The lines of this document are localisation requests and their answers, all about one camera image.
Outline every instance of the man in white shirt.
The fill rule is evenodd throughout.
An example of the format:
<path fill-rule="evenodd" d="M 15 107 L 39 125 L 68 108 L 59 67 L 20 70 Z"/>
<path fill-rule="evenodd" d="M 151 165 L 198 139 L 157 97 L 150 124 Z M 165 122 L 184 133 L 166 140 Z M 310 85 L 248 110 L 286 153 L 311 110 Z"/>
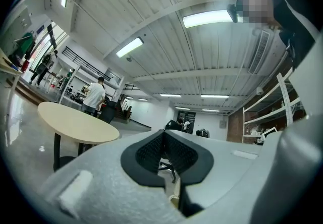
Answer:
<path fill-rule="evenodd" d="M 87 93 L 86 98 L 83 100 L 82 112 L 91 114 L 95 112 L 95 109 L 104 102 L 105 90 L 102 86 L 104 82 L 103 77 L 99 77 L 97 83 L 92 83 L 88 88 L 84 89 Z"/>
<path fill-rule="evenodd" d="M 184 124 L 184 129 L 183 132 L 188 133 L 188 129 L 190 129 L 190 122 L 188 120 L 186 120 L 185 124 Z"/>

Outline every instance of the chair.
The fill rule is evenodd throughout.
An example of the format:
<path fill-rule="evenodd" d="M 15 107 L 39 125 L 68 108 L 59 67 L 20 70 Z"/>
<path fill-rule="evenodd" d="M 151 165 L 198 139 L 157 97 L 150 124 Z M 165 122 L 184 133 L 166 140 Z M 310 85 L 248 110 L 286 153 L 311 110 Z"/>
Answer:
<path fill-rule="evenodd" d="M 168 160 L 168 156 L 164 153 L 162 156 L 161 156 L 163 159 L 167 159 Z M 171 170 L 172 171 L 172 174 L 173 174 L 173 180 L 172 180 L 172 183 L 174 184 L 176 182 L 176 176 L 175 176 L 175 170 L 174 170 L 174 167 L 173 165 L 170 163 L 165 163 L 165 162 L 160 162 L 159 165 L 165 165 L 165 167 L 161 167 L 160 169 L 158 169 L 158 171 L 161 171 L 161 170 Z"/>
<path fill-rule="evenodd" d="M 116 102 L 109 101 L 102 109 L 102 113 L 100 114 L 99 119 L 109 124 L 115 117 L 116 105 Z"/>

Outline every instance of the white shelf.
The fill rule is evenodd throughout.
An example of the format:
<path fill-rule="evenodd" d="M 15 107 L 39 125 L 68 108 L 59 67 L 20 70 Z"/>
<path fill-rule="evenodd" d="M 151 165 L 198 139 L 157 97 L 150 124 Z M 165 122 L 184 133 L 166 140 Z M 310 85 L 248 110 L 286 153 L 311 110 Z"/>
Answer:
<path fill-rule="evenodd" d="M 68 86 L 70 89 L 72 89 L 72 90 L 74 90 L 75 92 L 77 92 L 77 93 L 80 93 L 81 95 L 83 95 L 83 96 L 87 96 L 85 93 L 83 93 L 82 91 L 80 91 L 80 90 L 78 90 L 78 89 L 76 89 L 76 88 L 74 88 L 74 87 L 72 87 L 72 86 Z"/>
<path fill-rule="evenodd" d="M 84 83 L 86 83 L 87 85 L 91 85 L 91 84 L 89 84 L 89 82 L 87 82 L 87 81 L 85 81 L 84 79 L 82 79 L 81 77 L 79 77 L 79 76 L 77 76 L 76 74 L 75 74 L 75 76 L 74 76 L 75 78 L 77 78 L 77 79 L 79 79 L 79 80 L 81 80 L 81 81 L 83 81 Z"/>
<path fill-rule="evenodd" d="M 285 81 L 291 74 L 293 73 L 293 68 L 290 68 L 288 73 L 283 77 L 283 80 Z"/>
<path fill-rule="evenodd" d="M 279 118 L 280 115 L 278 117 L 277 116 L 273 117 L 273 116 L 280 113 L 280 112 L 286 113 L 286 107 L 283 106 L 280 109 L 277 109 L 277 110 L 275 110 L 275 111 L 273 111 L 273 112 L 271 112 L 271 113 L 269 113 L 269 114 L 267 114 L 267 115 L 265 115 L 263 117 L 259 117 L 259 118 L 244 122 L 244 124 L 251 124 L 251 123 L 255 123 L 255 122 L 262 122 L 262 123 L 269 122 L 269 121 L 271 121 L 273 119 Z"/>
<path fill-rule="evenodd" d="M 248 107 L 247 109 L 245 109 L 244 112 L 249 111 L 250 109 L 252 109 L 253 107 L 255 107 L 256 105 L 258 105 L 259 103 L 261 103 L 263 100 L 265 100 L 266 98 L 268 98 L 276 89 L 279 89 L 279 83 L 277 83 L 275 85 L 274 88 L 272 88 L 265 96 L 263 96 L 260 100 L 258 100 L 255 104 L 251 105 L 250 107 Z"/>
<path fill-rule="evenodd" d="M 93 78 L 93 81 L 92 82 L 96 82 L 98 77 L 101 77 L 101 75 L 97 74 L 97 73 L 94 73 L 94 72 L 91 72 L 89 71 L 85 66 L 81 65 L 80 66 L 80 69 L 85 72 L 86 74 L 88 74 L 89 76 L 91 76 Z M 116 86 L 112 83 L 110 83 L 109 81 L 107 81 L 106 79 L 104 80 L 104 85 L 107 85 L 107 86 L 110 86 L 111 88 L 117 90 L 117 89 L 120 89 L 119 86 Z"/>
<path fill-rule="evenodd" d="M 79 79 L 79 80 L 81 80 L 81 81 L 83 81 L 84 83 L 86 83 L 87 85 L 90 85 L 90 82 L 88 82 L 88 81 L 86 81 L 86 80 L 84 80 L 83 78 L 81 78 L 80 76 L 77 76 L 76 74 L 75 74 L 75 76 L 74 76 L 75 78 L 77 78 L 77 79 Z"/>
<path fill-rule="evenodd" d="M 74 104 L 76 104 L 76 105 L 82 106 L 82 104 L 80 104 L 80 103 L 78 103 L 78 102 L 76 102 L 74 100 L 71 100 L 69 97 L 66 97 L 66 96 L 63 95 L 63 98 L 70 101 L 70 102 L 72 102 L 72 103 L 74 103 Z"/>
<path fill-rule="evenodd" d="M 244 137 L 261 138 L 261 134 L 244 134 Z"/>
<path fill-rule="evenodd" d="M 301 100 L 299 99 L 299 97 L 297 98 L 297 99 L 295 99 L 295 100 L 293 100 L 292 102 L 290 102 L 290 105 L 291 106 L 293 106 L 293 105 L 295 105 L 295 104 L 297 104 L 297 103 L 299 103 Z"/>

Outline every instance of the black jacket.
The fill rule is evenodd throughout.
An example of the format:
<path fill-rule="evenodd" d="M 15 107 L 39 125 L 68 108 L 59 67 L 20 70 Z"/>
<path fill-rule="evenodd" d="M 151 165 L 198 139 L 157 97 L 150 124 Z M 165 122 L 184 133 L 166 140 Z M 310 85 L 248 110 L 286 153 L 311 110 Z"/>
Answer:
<path fill-rule="evenodd" d="M 307 19 L 310 10 L 306 7 L 306 2 L 296 3 L 295 1 L 288 3 L 294 10 L 301 13 Z M 293 67 L 297 67 L 305 58 L 309 50 L 314 44 L 314 39 L 307 29 L 299 22 L 291 10 L 288 8 L 285 0 L 273 0 L 274 18 L 282 25 L 280 38 L 285 46 L 289 44 L 293 47 L 295 54 L 290 54 Z"/>

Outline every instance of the staircase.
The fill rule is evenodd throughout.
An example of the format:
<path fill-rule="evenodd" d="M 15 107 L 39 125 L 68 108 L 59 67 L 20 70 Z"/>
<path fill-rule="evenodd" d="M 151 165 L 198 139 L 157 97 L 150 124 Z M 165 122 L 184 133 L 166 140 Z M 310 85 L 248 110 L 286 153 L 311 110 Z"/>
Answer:
<path fill-rule="evenodd" d="M 116 114 L 115 118 L 119 118 L 122 120 L 126 120 L 128 122 L 128 119 L 131 116 L 131 106 L 127 105 L 127 102 L 125 100 L 125 96 L 121 94 L 117 106 L 116 106 Z"/>
<path fill-rule="evenodd" d="M 6 82 L 12 86 L 14 82 L 13 77 L 9 77 Z M 27 99 L 29 102 L 33 103 L 34 105 L 39 105 L 42 102 L 49 101 L 46 97 L 40 95 L 39 93 L 33 91 L 30 88 L 30 85 L 27 84 L 22 78 L 19 79 L 17 86 L 16 86 L 16 92 L 19 93 L 21 96 L 23 96 L 25 99 Z"/>

